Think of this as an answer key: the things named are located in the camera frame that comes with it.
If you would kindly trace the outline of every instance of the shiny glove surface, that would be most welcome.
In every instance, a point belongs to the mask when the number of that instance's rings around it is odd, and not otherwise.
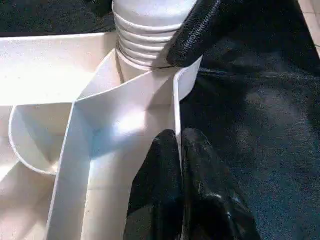
[[[186,129],[182,142],[181,175],[174,131],[153,141],[132,183],[124,239],[178,240],[185,213],[183,239],[260,240],[241,190],[207,138]]]
[[[260,240],[238,183],[206,136],[182,134],[186,229],[190,240]]]

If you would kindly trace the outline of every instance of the glove finger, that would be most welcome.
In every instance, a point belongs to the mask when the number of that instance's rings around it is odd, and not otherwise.
[[[172,40],[167,61],[188,67],[216,41],[233,29],[252,0],[198,0],[183,26]]]
[[[175,132],[165,130],[154,139],[133,180],[124,239],[173,240],[181,235],[182,222],[178,143]]]
[[[188,235],[203,233],[211,239],[259,240],[255,219],[240,188],[207,137],[198,130],[186,129],[182,147]]]

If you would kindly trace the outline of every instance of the black cloth surface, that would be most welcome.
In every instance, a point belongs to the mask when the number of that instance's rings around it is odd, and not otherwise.
[[[81,0],[5,0],[0,29],[2,37],[78,34],[114,23]],[[201,130],[231,168],[262,239],[319,239],[319,80],[298,3],[270,0],[215,40],[181,102],[182,127]]]

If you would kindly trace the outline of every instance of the curved plastic cup holder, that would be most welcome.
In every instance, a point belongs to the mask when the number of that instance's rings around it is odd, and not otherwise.
[[[18,159],[31,170],[54,176],[66,133],[70,103],[15,106],[9,139]]]

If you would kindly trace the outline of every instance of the white cylindrical container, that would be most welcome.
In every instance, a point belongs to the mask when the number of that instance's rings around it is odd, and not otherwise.
[[[196,0],[115,0],[112,5],[120,50],[129,60],[166,68],[168,49]]]

